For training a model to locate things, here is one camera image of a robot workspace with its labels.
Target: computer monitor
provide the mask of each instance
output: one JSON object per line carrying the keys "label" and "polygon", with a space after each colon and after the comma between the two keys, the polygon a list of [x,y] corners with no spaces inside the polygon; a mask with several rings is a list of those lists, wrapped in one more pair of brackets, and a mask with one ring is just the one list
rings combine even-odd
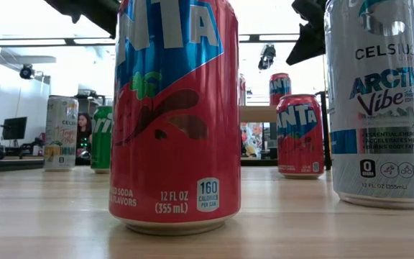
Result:
{"label": "computer monitor", "polygon": [[3,139],[4,140],[23,140],[27,128],[27,118],[13,118],[4,120]]}

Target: sprite can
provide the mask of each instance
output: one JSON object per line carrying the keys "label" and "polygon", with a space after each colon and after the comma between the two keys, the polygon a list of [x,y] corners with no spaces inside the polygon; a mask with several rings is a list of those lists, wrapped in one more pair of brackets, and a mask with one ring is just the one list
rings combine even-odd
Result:
{"label": "sprite can", "polygon": [[96,173],[109,173],[112,118],[112,106],[99,106],[93,114],[91,168]]}

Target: aluminum can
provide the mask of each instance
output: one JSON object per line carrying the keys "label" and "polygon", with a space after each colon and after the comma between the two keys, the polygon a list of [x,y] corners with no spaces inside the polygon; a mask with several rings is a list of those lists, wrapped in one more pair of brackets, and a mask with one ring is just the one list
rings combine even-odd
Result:
{"label": "aluminum can", "polygon": [[220,227],[240,207],[234,11],[135,0],[118,20],[110,212],[154,235]]}
{"label": "aluminum can", "polygon": [[245,106],[247,104],[247,91],[244,75],[239,75],[239,106]]}
{"label": "aluminum can", "polygon": [[99,106],[93,114],[91,168],[96,173],[109,173],[112,120],[112,106]]}
{"label": "aluminum can", "polygon": [[331,0],[325,29],[335,192],[414,209],[413,1]]}
{"label": "aluminum can", "polygon": [[284,96],[277,106],[277,159],[286,178],[323,174],[321,106],[312,94]]}
{"label": "aluminum can", "polygon": [[292,82],[286,73],[277,73],[270,79],[270,105],[278,105],[280,99],[292,94]]}
{"label": "aluminum can", "polygon": [[75,167],[78,110],[76,98],[49,96],[44,147],[46,171],[69,171]]}

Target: fluorescent light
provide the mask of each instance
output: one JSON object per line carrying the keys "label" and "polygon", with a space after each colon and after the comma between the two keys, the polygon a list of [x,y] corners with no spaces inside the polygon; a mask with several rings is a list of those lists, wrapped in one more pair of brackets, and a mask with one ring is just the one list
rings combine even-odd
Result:
{"label": "fluorescent light", "polygon": [[75,39],[73,40],[76,44],[112,44],[114,45],[116,42],[113,39],[103,38],[103,39]]}
{"label": "fluorescent light", "polygon": [[260,35],[259,36],[259,40],[298,40],[300,35],[298,34],[293,34],[293,35]]}
{"label": "fluorescent light", "polygon": [[0,46],[66,45],[64,40],[0,40]]}
{"label": "fluorescent light", "polygon": [[250,40],[249,35],[239,35],[239,41],[247,41]]}

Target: person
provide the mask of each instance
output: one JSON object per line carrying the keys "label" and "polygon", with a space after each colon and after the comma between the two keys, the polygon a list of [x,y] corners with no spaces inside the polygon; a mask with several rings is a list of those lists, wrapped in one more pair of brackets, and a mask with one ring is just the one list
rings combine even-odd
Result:
{"label": "person", "polygon": [[76,149],[78,152],[91,151],[92,121],[87,113],[78,116],[78,136],[76,138]]}

